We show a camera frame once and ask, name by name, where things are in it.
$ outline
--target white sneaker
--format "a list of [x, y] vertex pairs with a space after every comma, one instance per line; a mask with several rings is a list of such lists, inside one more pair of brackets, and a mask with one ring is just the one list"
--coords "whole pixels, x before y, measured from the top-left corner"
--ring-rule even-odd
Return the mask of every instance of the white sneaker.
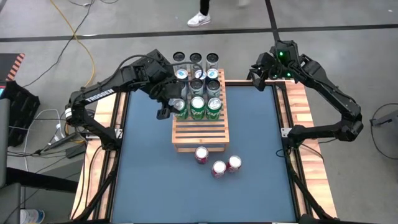
[[238, 0], [238, 7], [246, 7], [250, 3], [250, 0]]
[[189, 27], [198, 27], [201, 25], [205, 25], [211, 21], [210, 15], [207, 14], [207, 16], [204, 16], [202, 13], [198, 12], [194, 17], [192, 17], [188, 21], [188, 26]]

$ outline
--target can lid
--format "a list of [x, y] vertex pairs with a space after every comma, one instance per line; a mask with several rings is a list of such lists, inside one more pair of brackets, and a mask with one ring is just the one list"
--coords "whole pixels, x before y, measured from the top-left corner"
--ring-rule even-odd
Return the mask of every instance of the can lid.
[[194, 90], [200, 89], [203, 86], [203, 82], [199, 78], [194, 78], [191, 82], [191, 87]]
[[219, 98], [212, 98], [209, 100], [208, 106], [212, 110], [217, 110], [221, 107], [222, 103]]
[[203, 71], [203, 74], [201, 73], [201, 70], [195, 71], [195, 78], [199, 78], [201, 80], [204, 80], [206, 78], [206, 72]]
[[207, 55], [206, 60], [210, 63], [218, 62], [218, 55], [215, 53], [210, 53]]
[[205, 105], [205, 100], [200, 96], [196, 96], [192, 99], [191, 104], [194, 108], [202, 108]]
[[182, 62], [182, 61], [185, 59], [185, 54], [182, 53], [182, 52], [175, 52], [175, 53], [173, 54], [173, 59], [174, 59], [176, 62]]
[[210, 80], [207, 83], [207, 88], [209, 90], [218, 90], [220, 88], [220, 82], [218, 80]]
[[218, 77], [218, 70], [215, 68], [211, 68], [207, 70], [207, 77], [209, 78], [217, 78]]
[[204, 159], [209, 154], [209, 151], [207, 151], [207, 148], [200, 146], [196, 149], [195, 154], [197, 155], [197, 158]]
[[239, 156], [231, 156], [229, 158], [229, 164], [231, 167], [240, 167], [242, 165], [242, 160]]
[[185, 69], [179, 69], [175, 72], [175, 76], [179, 79], [185, 79], [188, 77], [188, 71]]
[[185, 102], [182, 99], [176, 99], [173, 102], [173, 106], [174, 106], [175, 109], [180, 111], [180, 110], [182, 110], [184, 108]]
[[213, 165], [213, 170], [215, 172], [224, 172], [226, 169], [226, 165], [223, 161], [216, 161]]
[[191, 56], [189, 56], [189, 59], [193, 63], [198, 63], [201, 61], [201, 55], [199, 53], [193, 53]]

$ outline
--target wooden slatted tray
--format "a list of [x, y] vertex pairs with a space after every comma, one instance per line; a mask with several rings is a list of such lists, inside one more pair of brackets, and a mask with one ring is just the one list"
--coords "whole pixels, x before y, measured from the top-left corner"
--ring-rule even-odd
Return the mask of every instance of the wooden slatted tray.
[[[228, 113], [226, 106], [224, 70], [218, 70], [218, 81], [221, 84], [220, 100], [223, 102], [220, 119], [210, 121], [206, 119], [194, 120], [191, 116], [186, 120], [173, 117], [172, 143], [177, 152], [195, 152], [199, 146], [205, 146], [210, 152], [223, 152], [229, 145]], [[190, 112], [191, 95], [188, 94], [187, 107]]]

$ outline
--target soda can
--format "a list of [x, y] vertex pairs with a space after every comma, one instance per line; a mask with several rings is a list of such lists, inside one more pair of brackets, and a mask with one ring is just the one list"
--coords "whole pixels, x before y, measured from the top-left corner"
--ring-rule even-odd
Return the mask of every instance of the soda can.
[[219, 98], [209, 100], [206, 107], [206, 117], [209, 120], [218, 120], [221, 114], [222, 102]]
[[214, 178], [220, 178], [225, 174], [226, 165], [223, 161], [216, 161], [211, 169]]
[[175, 109], [179, 110], [179, 114], [175, 114], [177, 119], [183, 120], [188, 118], [188, 109], [187, 104], [183, 99], [175, 99], [173, 102], [173, 106]]
[[196, 96], [191, 100], [191, 117], [192, 119], [203, 119], [205, 117], [205, 100]]
[[[191, 54], [191, 56], [189, 56], [189, 59], [191, 60], [191, 62], [201, 65], [201, 55], [199, 53]], [[197, 70], [200, 70], [200, 67], [198, 65], [191, 65], [191, 74], [195, 74]]]
[[218, 69], [218, 55], [216, 53], [210, 53], [206, 56], [206, 71], [211, 68]]
[[212, 80], [218, 80], [218, 70], [215, 68], [207, 70], [206, 84]]
[[[179, 62], [184, 62], [185, 61], [185, 54], [182, 52], [175, 52], [173, 54], [173, 61], [174, 63], [179, 63]], [[187, 69], [187, 64], [183, 64], [183, 65], [174, 65], [174, 71], [178, 71], [180, 69]]]
[[194, 78], [189, 83], [192, 96], [203, 96], [203, 82], [199, 78]]
[[188, 88], [185, 82], [178, 82], [181, 87], [181, 99], [187, 100]]
[[200, 146], [195, 150], [195, 158], [199, 164], [206, 164], [209, 157], [209, 151], [206, 147]]
[[197, 70], [194, 76], [195, 78], [199, 78], [203, 82], [203, 89], [206, 90], [206, 72], [203, 71], [202, 73], [201, 70]]
[[210, 98], [219, 98], [221, 95], [221, 84], [218, 80], [211, 80], [207, 83], [207, 95]]
[[188, 72], [185, 69], [179, 69], [175, 72], [175, 76], [179, 80], [185, 80], [188, 81]]
[[242, 160], [239, 156], [231, 156], [226, 164], [226, 169], [230, 172], [238, 171], [242, 166]]

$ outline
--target black chair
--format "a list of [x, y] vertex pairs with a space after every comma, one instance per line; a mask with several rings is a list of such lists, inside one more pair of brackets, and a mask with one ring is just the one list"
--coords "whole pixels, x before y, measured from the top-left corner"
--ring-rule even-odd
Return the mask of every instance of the black chair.
[[78, 182], [7, 167], [9, 108], [10, 101], [1, 99], [0, 223], [19, 223], [21, 186], [76, 193]]

